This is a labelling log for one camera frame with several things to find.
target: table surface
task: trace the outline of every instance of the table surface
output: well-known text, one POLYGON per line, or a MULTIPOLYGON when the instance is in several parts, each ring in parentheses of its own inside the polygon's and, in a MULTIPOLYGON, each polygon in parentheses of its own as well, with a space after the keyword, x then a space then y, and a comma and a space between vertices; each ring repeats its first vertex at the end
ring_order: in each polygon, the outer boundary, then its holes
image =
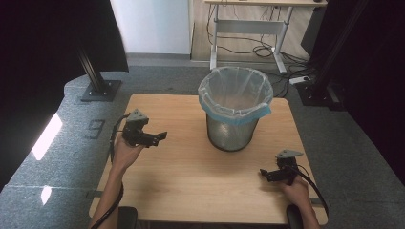
MULTIPOLYGON (((209 142, 205 112, 196 95, 134 94, 126 114, 135 108, 150 118, 145 133, 168 132, 158 147, 144 149, 124 176, 120 205, 136 207, 139 220, 287 223, 289 202, 259 173, 277 170, 275 155, 284 149, 304 153, 286 100, 274 98, 272 113, 259 120, 251 142, 233 153, 209 142)), ((306 155, 298 156, 297 163, 313 180, 306 155)), ((98 190, 103 190, 110 168, 108 160, 98 190)), ((317 198, 312 189, 309 194, 317 198)), ((90 216, 98 202, 95 198, 90 216)), ((314 210, 326 224, 323 207, 314 205, 314 210)))
POLYGON ((247 6, 280 6, 280 7, 325 7, 328 2, 321 0, 204 0, 207 4, 247 5, 247 6))

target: tripod base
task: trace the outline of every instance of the tripod base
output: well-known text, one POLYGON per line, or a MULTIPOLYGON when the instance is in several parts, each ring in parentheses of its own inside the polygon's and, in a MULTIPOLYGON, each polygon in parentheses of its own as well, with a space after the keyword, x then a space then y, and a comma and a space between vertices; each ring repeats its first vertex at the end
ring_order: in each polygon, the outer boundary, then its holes
POLYGON ((103 101, 103 102, 112 102, 116 93, 118 91, 119 85, 121 84, 120 80, 104 80, 105 88, 104 92, 97 92, 92 83, 87 87, 86 92, 84 92, 81 97, 83 102, 92 102, 92 101, 103 101))
POLYGON ((313 85, 295 84, 304 106, 329 107, 333 111, 344 111, 343 105, 332 88, 321 95, 313 95, 313 85))

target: black cable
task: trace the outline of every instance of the black cable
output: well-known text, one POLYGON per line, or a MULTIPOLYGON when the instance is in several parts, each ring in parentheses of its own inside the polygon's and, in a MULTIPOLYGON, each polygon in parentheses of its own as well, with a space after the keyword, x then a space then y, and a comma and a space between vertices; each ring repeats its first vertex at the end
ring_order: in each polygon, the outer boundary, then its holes
POLYGON ((113 212, 116 210, 117 206, 122 200, 122 196, 124 195, 124 185, 121 183, 121 189, 119 190, 118 197, 113 205, 108 209, 106 213, 92 226, 92 229, 98 228, 104 221, 107 219, 113 212))
POLYGON ((305 171, 305 173, 307 174, 308 178, 310 178, 310 175, 309 175, 309 173, 308 173, 307 169, 306 169, 306 168, 304 168, 304 166, 302 166, 302 165, 298 165, 298 167, 300 167, 301 169, 303 169, 303 170, 305 171))
POLYGON ((316 187, 315 183, 313 183, 312 180, 309 177, 307 177, 305 174, 303 174, 301 171, 293 168, 292 166, 286 165, 286 167, 289 168, 290 170, 292 170, 293 172, 297 173, 299 176, 301 176, 302 178, 304 178, 308 182, 308 184, 313 188, 316 195, 318 195, 319 199, 321 200, 322 205, 324 206, 325 212, 327 213, 327 217, 328 217, 329 216, 328 204, 325 202, 324 197, 322 196, 319 189, 316 187))
MULTIPOLYGON (((124 118, 127 118, 128 116, 129 115, 126 114, 126 115, 123 115, 122 117, 120 117, 119 120, 116 122, 116 124, 113 127, 113 131, 110 136, 110 149, 109 149, 111 163, 113 163, 113 161, 114 161, 114 143, 115 143, 116 137, 117 137, 117 128, 119 127, 119 124, 121 123, 121 121, 124 118)), ((104 215, 92 226, 92 229, 98 228, 104 222, 104 220, 107 219, 114 212, 114 210, 117 208, 117 206, 121 202, 123 195, 124 195, 124 185, 121 182, 121 189, 119 190, 117 199, 114 201, 113 205, 107 210, 107 212, 104 213, 104 215)))
POLYGON ((262 16, 260 16, 259 20, 265 20, 265 18, 266 18, 266 20, 268 20, 268 18, 267 18, 268 7, 265 7, 265 6, 262 6, 262 7, 265 8, 265 11, 263 11, 263 14, 262 14, 262 16))
POLYGON ((116 122, 116 124, 113 127, 113 131, 111 132, 111 136, 110 136, 110 159, 111 159, 111 163, 113 163, 113 159, 114 159, 114 143, 116 141, 116 137, 117 137, 117 129, 119 127, 119 124, 121 123, 121 121, 124 118, 127 118, 129 115, 123 115, 122 117, 119 118, 119 120, 116 122))
POLYGON ((238 15, 236 15, 236 9, 235 9, 235 5, 233 5, 233 14, 235 14, 236 18, 238 18, 238 20, 239 20, 238 15))
POLYGON ((270 81, 270 84, 271 84, 271 86, 274 86, 274 85, 276 85, 276 84, 278 84, 278 83, 280 83, 281 81, 283 81, 283 79, 287 79, 286 77, 284 77, 282 74, 277 74, 277 73, 269 73, 269 72, 266 72, 266 71, 261 71, 262 73, 265 73, 265 74, 267 74, 267 78, 268 78, 268 80, 270 80, 270 78, 268 77, 269 75, 275 75, 275 76, 277 76, 277 77, 279 77, 280 79, 278 80, 278 81, 276 81, 276 82, 271 82, 270 81))
POLYGON ((300 58, 300 57, 297 57, 297 56, 294 56, 294 55, 291 55, 291 54, 288 54, 288 53, 285 53, 285 52, 280 52, 280 54, 285 58, 285 59, 288 59, 288 60, 290 60, 290 61, 292 61, 292 62, 294 62, 294 63, 296 63, 296 64, 302 64, 302 65, 308 65, 308 63, 309 63, 309 61, 308 60, 306 60, 306 59, 304 59, 304 58, 300 58))
POLYGON ((287 77, 287 80, 286 80, 286 82, 285 82, 285 85, 284 85, 283 89, 282 89, 279 93, 277 93, 276 95, 274 95, 274 97, 282 97, 282 98, 284 98, 284 97, 287 96, 287 94, 288 94, 288 89, 289 89, 289 81, 290 81, 290 79, 291 79, 293 76, 295 76, 295 75, 311 75, 311 74, 313 74, 314 72, 316 72, 316 70, 313 69, 313 68, 308 68, 308 67, 301 66, 301 65, 299 65, 299 66, 290 65, 290 66, 288 67, 288 69, 289 69, 289 71, 290 71, 290 74, 289 74, 288 77, 287 77), (291 67, 304 67, 304 69, 303 69, 303 70, 298 70, 298 71, 292 71, 292 70, 291 70, 291 67))
MULTIPOLYGON (((218 5, 215 5, 214 8, 212 9, 212 5, 209 5, 209 10, 208 10, 209 14, 208 14, 208 19, 207 19, 207 23, 206 23, 207 38, 208 38, 208 42, 209 42, 211 45, 212 45, 212 42, 211 42, 210 36, 213 36, 213 35, 209 32, 209 29, 208 29, 208 28, 209 28, 209 22, 211 21, 212 14, 214 13, 214 10, 215 10, 216 7, 218 7, 218 5)), ((271 47, 270 45, 268 45, 267 43, 264 43, 263 41, 259 41, 259 40, 252 39, 252 38, 247 38, 247 37, 218 36, 218 35, 217 35, 217 38, 248 40, 248 41, 253 41, 253 42, 261 43, 262 45, 263 45, 263 44, 266 44, 268 47, 271 47)), ((217 46, 217 48, 226 50, 226 51, 228 51, 228 52, 236 53, 236 54, 250 54, 250 53, 256 53, 255 51, 250 51, 250 52, 235 52, 235 51, 232 51, 232 50, 230 50, 230 49, 228 49, 228 48, 225 48, 225 47, 223 47, 223 46, 217 46)))

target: gray bucket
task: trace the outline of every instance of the gray bucket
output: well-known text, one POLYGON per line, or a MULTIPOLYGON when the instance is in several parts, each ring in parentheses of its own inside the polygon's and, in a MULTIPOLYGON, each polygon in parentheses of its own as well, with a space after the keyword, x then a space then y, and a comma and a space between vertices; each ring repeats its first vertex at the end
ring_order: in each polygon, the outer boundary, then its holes
POLYGON ((273 90, 267 76, 253 69, 214 69, 199 87, 210 142, 223 151, 242 150, 259 119, 271 113, 273 90))

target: cable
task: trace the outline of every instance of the cable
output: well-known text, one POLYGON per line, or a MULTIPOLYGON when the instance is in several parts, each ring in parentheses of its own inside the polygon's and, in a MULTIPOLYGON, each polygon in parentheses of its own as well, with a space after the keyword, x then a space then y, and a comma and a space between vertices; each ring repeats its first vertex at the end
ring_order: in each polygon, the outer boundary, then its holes
POLYGON ((122 200, 122 196, 124 195, 124 185, 121 183, 121 189, 119 190, 119 195, 113 205, 108 209, 106 213, 92 226, 92 229, 98 228, 104 221, 107 219, 113 212, 116 210, 117 206, 122 200))
POLYGON ((129 115, 126 114, 126 115, 123 115, 122 117, 120 117, 119 120, 118 120, 118 121, 116 122, 116 124, 114 125, 113 131, 111 132, 111 136, 110 136, 110 149, 109 149, 111 163, 113 163, 113 160, 114 160, 114 143, 115 143, 116 137, 117 137, 117 128, 118 128, 119 124, 121 123, 121 121, 122 121, 124 118, 127 118, 128 116, 129 116, 129 115))
POLYGON ((284 77, 282 74, 269 73, 269 72, 266 72, 266 71, 261 71, 261 72, 262 72, 262 73, 265 73, 265 74, 275 75, 275 76, 277 76, 277 77, 280 78, 277 82, 274 82, 274 83, 271 83, 271 82, 270 82, 272 86, 273 86, 273 85, 276 85, 276 84, 278 84, 278 83, 280 83, 283 79, 287 79, 287 77, 284 77))
POLYGON ((235 8, 235 5, 233 5, 233 14, 235 14, 236 18, 238 18, 238 20, 239 20, 238 15, 236 15, 236 8, 235 8))
POLYGON ((305 171, 305 173, 307 174, 308 178, 310 178, 310 175, 309 175, 309 173, 308 173, 307 169, 306 169, 306 168, 304 168, 304 166, 302 166, 302 165, 298 165, 298 167, 300 167, 301 169, 303 169, 303 170, 305 171))
POLYGON ((307 67, 307 66, 305 66, 305 65, 303 65, 303 64, 296 64, 295 66, 294 66, 294 65, 290 65, 290 66, 288 67, 288 70, 290 71, 290 74, 286 77, 286 82, 285 82, 285 85, 284 85, 283 89, 282 89, 279 93, 277 93, 276 95, 274 95, 274 97, 282 97, 282 98, 284 98, 284 97, 287 96, 288 90, 289 90, 289 80, 290 80, 293 76, 295 76, 295 75, 302 75, 302 76, 305 76, 305 75, 306 75, 306 76, 309 76, 309 75, 311 75, 311 74, 313 74, 313 73, 316 72, 316 69, 314 69, 314 68, 309 68, 309 67, 307 67), (291 69, 291 67, 301 67, 301 68, 304 68, 304 69, 298 70, 298 71, 293 71, 293 70, 291 69))
MULTIPOLYGON (((113 131, 112 131, 111 137, 110 137, 110 149, 109 149, 111 163, 113 163, 113 161, 114 161, 114 143, 115 143, 116 137, 117 137, 117 128, 119 127, 119 124, 122 122, 122 120, 124 118, 127 118, 128 116, 129 115, 126 114, 126 115, 123 115, 122 117, 120 117, 119 120, 116 122, 116 124, 113 127, 113 131)), ((107 210, 107 212, 104 213, 104 215, 92 226, 92 229, 98 228, 104 222, 104 220, 107 219, 114 212, 114 210, 117 208, 117 206, 121 202, 123 195, 124 195, 124 185, 121 182, 121 189, 119 190, 119 194, 118 194, 116 201, 114 201, 113 205, 107 210)))
POLYGON ((324 197, 322 197, 322 194, 319 191, 319 189, 316 187, 315 183, 313 183, 312 180, 309 177, 307 177, 305 174, 303 174, 301 171, 293 168, 292 166, 286 165, 286 167, 289 168, 290 170, 292 170, 293 172, 297 173, 299 176, 301 176, 303 179, 305 179, 308 182, 308 184, 313 188, 316 195, 318 195, 319 199, 321 200, 322 205, 325 208, 325 212, 327 213, 327 216, 329 216, 328 204, 325 202, 324 197))
MULTIPOLYGON (((208 42, 209 42, 211 45, 212 45, 212 42, 211 42, 210 36, 213 36, 213 35, 209 32, 209 29, 208 29, 208 28, 209 28, 209 22, 211 21, 212 14, 214 13, 214 10, 215 10, 216 7, 218 7, 218 5, 215 5, 214 8, 212 8, 212 5, 211 5, 211 4, 209 5, 209 10, 208 10, 209 14, 208 14, 207 23, 206 23, 207 38, 208 38, 208 42)), ((263 41, 259 41, 259 40, 252 39, 252 38, 247 38, 247 37, 217 36, 217 38, 249 40, 249 41, 254 41, 254 42, 261 43, 262 45, 263 45, 263 44, 266 44, 266 43, 264 43, 263 41)), ((220 48, 220 49, 223 49, 223 50, 232 52, 232 53, 236 53, 236 54, 250 54, 250 53, 256 53, 255 49, 260 48, 260 46, 253 48, 254 50, 253 50, 253 51, 250 51, 250 52, 235 52, 235 51, 232 51, 232 50, 230 50, 230 49, 228 49, 228 48, 225 48, 225 47, 223 47, 223 46, 217 46, 217 48, 220 48)))
POLYGON ((266 20, 268 21, 268 18, 267 18, 268 7, 265 7, 265 6, 262 6, 262 7, 265 8, 265 11, 263 11, 262 16, 260 16, 260 20, 265 20, 265 18, 266 18, 266 20))

